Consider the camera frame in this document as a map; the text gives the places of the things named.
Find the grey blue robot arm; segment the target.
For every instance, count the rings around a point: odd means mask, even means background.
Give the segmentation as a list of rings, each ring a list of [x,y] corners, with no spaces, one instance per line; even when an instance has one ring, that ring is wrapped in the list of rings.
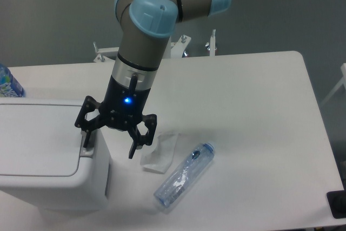
[[[231,0],[115,0],[114,11],[123,37],[104,100],[87,96],[75,126],[84,148],[101,127],[126,131],[133,143],[129,156],[151,145],[157,116],[143,109],[175,25],[226,11]]]

